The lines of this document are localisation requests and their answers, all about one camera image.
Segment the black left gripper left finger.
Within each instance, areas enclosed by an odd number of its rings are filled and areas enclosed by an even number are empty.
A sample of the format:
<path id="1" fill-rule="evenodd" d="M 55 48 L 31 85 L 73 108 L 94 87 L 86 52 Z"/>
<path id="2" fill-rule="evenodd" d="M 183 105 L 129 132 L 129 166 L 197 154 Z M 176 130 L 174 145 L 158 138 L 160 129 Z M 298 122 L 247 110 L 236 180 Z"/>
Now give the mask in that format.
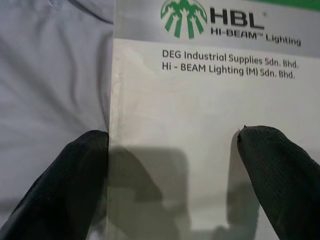
<path id="1" fill-rule="evenodd" d="M 109 134 L 90 130 L 68 143 L 0 228 L 2 240 L 84 240 L 108 171 Z"/>

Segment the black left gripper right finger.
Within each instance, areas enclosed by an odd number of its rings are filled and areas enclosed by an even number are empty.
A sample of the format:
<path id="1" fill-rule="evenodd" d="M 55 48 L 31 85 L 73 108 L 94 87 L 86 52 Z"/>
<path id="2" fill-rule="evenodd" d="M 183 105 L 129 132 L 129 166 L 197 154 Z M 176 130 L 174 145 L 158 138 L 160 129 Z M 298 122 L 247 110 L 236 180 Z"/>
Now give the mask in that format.
<path id="1" fill-rule="evenodd" d="M 320 238 L 320 165 L 275 127 L 245 125 L 237 149 L 280 240 Z"/>

